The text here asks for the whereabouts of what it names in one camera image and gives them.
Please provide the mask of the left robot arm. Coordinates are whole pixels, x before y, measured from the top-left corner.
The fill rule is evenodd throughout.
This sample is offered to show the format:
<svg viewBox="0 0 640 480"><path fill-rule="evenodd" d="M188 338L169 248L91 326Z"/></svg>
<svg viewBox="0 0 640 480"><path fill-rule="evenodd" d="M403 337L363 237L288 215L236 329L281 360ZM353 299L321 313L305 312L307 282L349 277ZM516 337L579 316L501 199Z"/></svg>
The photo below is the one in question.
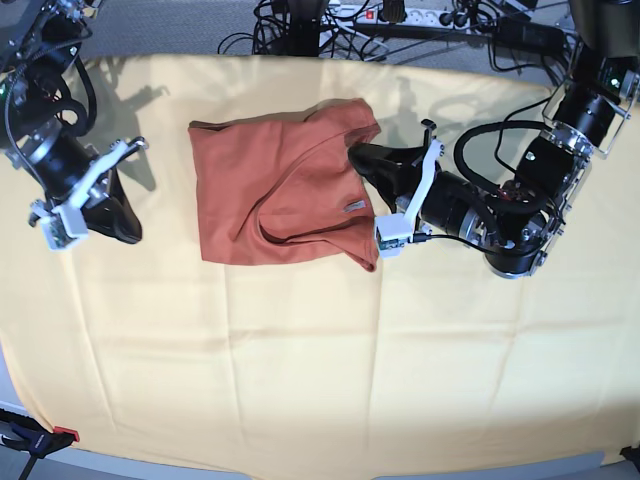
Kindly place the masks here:
<svg viewBox="0 0 640 480"><path fill-rule="evenodd" d="M569 12L576 47L565 79L538 102L541 120L515 110L467 130L454 145L451 172L440 166L444 147L431 120L423 121L418 147L349 149L351 165L389 207L373 227L382 258L447 239L481 252L504 278L529 276L545 262L593 156L608 155L639 96L638 3L573 1ZM532 130L535 137L499 184L473 170L464 151L478 136L508 130Z"/></svg>

